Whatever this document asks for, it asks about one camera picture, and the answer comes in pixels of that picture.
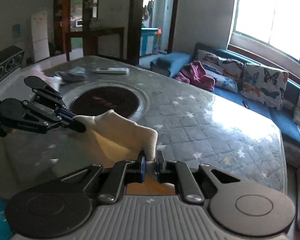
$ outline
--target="butterfly pillow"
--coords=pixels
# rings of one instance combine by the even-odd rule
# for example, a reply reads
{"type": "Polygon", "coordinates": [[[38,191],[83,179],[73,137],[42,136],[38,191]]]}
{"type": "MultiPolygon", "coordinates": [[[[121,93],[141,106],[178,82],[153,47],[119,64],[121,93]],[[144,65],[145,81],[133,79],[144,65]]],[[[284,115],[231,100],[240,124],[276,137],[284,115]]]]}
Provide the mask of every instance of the butterfly pillow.
{"type": "Polygon", "coordinates": [[[206,69],[206,74],[208,77],[211,77],[216,81],[215,86],[221,87],[225,90],[229,90],[235,94],[238,93],[237,82],[234,81],[232,78],[219,75],[218,73],[207,70],[207,69],[206,69]]]}
{"type": "Polygon", "coordinates": [[[275,109],[281,109],[288,72],[264,65],[246,63],[242,95],[275,109]]]}
{"type": "Polygon", "coordinates": [[[240,78],[243,70],[243,63],[238,60],[218,57],[213,53],[200,49],[198,50],[197,60],[199,60],[202,65],[208,65],[216,69],[221,75],[235,81],[240,78]]]}

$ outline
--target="folded cloth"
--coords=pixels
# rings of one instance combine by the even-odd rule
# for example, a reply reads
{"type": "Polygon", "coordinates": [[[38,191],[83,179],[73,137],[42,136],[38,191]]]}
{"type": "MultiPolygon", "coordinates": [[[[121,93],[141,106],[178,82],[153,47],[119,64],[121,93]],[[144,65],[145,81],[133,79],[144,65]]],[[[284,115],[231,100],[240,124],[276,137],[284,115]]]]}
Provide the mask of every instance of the folded cloth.
{"type": "Polygon", "coordinates": [[[181,72],[190,80],[192,85],[210,92],[214,90],[215,80],[206,75],[200,61],[194,61],[183,66],[181,72]]]}
{"type": "Polygon", "coordinates": [[[84,73],[73,73],[71,71],[56,71],[55,74],[58,77],[61,77],[64,81],[69,82],[85,81],[87,79],[87,75],[84,73]]]}
{"type": "Polygon", "coordinates": [[[190,80],[186,78],[181,72],[179,72],[175,77],[175,80],[181,81],[183,83],[190,84],[190,80]]]}
{"type": "MultiPolygon", "coordinates": [[[[74,119],[84,123],[87,130],[82,134],[68,132],[67,154],[52,169],[57,177],[94,163],[110,168],[118,161],[136,160],[141,150],[145,152],[148,162],[154,161],[158,138],[155,130],[123,118],[113,110],[99,116],[79,115],[74,119]]],[[[149,177],[137,188],[140,194],[174,194],[173,185],[157,184],[150,179],[156,178],[155,169],[151,173],[147,170],[149,177]]]]}

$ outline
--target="gray gripper base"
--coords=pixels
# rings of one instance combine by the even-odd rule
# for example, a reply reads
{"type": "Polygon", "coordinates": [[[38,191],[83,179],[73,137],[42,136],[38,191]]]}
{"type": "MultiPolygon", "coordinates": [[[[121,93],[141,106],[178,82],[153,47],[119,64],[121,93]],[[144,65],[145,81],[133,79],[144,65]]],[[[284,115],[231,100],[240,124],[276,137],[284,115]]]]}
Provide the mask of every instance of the gray gripper base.
{"type": "MultiPolygon", "coordinates": [[[[178,196],[125,195],[116,204],[99,206],[84,226],[55,240],[288,240],[235,236],[219,227],[200,206],[178,196]]],[[[11,240],[33,240],[14,235],[11,240]]]]}

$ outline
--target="white towel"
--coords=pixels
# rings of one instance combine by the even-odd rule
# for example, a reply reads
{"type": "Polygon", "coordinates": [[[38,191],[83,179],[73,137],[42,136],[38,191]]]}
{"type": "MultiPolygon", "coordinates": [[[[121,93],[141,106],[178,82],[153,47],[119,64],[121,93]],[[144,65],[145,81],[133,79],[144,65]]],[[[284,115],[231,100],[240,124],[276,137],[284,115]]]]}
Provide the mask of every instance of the white towel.
{"type": "MultiPolygon", "coordinates": [[[[82,134],[73,131],[68,133],[67,154],[53,168],[56,176],[66,175],[94,163],[110,168],[118,161],[136,160],[141,150],[144,150],[148,162],[154,161],[158,138],[155,130],[123,118],[113,110],[99,116],[79,115],[74,118],[85,124],[87,130],[82,134]]],[[[174,194],[173,185],[159,185],[155,182],[153,164],[147,165],[146,182],[129,185],[128,194],[174,194]]]]}

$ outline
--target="red cloth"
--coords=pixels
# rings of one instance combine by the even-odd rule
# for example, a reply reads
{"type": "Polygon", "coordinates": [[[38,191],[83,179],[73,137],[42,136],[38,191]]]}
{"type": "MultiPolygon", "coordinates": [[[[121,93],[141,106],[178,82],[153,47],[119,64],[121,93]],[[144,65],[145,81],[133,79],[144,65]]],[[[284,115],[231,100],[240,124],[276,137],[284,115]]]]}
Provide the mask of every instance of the red cloth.
{"type": "Polygon", "coordinates": [[[187,79],[181,72],[179,72],[175,77],[174,79],[178,80],[178,81],[181,81],[183,83],[187,83],[187,84],[190,84],[190,80],[187,79]]]}
{"type": "Polygon", "coordinates": [[[181,73],[190,80],[190,83],[196,87],[213,91],[215,80],[206,75],[206,71],[201,65],[200,61],[191,62],[181,69],[181,73]]]}

